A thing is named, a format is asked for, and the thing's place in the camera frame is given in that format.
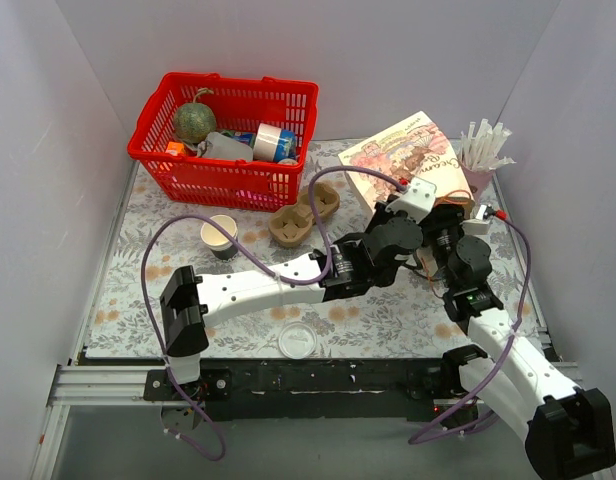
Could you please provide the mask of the kraft paper bag orange handles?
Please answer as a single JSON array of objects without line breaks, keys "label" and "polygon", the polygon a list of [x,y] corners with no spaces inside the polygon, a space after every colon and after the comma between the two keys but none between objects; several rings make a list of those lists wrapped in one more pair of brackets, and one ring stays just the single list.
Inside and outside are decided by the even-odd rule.
[{"label": "kraft paper bag orange handles", "polygon": [[464,235],[461,223],[475,206],[473,193],[445,134],[420,111],[339,154],[346,166],[380,172],[414,185],[423,180],[436,187],[433,218],[422,227],[421,258],[433,278],[447,281],[451,247]]}]

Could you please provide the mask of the white plastic coffee lid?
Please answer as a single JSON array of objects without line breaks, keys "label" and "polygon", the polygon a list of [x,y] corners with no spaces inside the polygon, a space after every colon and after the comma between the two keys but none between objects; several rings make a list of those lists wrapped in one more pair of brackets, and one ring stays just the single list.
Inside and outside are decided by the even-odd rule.
[{"label": "white plastic coffee lid", "polygon": [[279,333],[278,347],[286,358],[305,359],[315,352],[317,335],[309,325],[301,322],[290,323]]}]

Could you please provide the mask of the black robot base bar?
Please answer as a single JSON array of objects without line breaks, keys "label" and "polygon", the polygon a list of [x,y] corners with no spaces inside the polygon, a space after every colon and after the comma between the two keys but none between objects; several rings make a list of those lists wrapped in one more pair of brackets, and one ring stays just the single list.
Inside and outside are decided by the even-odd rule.
[{"label": "black robot base bar", "polygon": [[186,396],[215,421],[404,418],[426,422],[465,395],[441,359],[203,359],[200,378],[175,388],[151,370],[143,398],[165,406]]}]

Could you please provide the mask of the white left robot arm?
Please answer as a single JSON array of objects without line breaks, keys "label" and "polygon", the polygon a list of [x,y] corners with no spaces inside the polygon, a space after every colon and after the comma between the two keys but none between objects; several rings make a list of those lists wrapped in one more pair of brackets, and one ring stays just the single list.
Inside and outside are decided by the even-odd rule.
[{"label": "white left robot arm", "polygon": [[358,297],[372,287],[392,285],[398,269],[422,245],[419,224],[430,211],[397,197],[377,206],[365,232],[348,234],[322,253],[225,275],[177,269],[160,296],[168,390],[181,400],[199,392],[200,357],[209,346],[211,326],[277,306]]}]

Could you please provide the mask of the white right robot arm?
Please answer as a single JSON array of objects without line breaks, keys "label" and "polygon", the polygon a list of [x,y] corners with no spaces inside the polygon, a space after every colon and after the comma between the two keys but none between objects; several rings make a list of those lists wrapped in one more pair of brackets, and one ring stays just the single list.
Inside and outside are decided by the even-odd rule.
[{"label": "white right robot arm", "polygon": [[542,479],[576,479],[614,466],[609,400],[564,375],[520,334],[520,322],[488,284],[490,247],[468,234],[462,207],[437,205],[420,226],[447,288],[445,311],[471,341],[444,354],[442,389],[479,397],[516,432]]}]

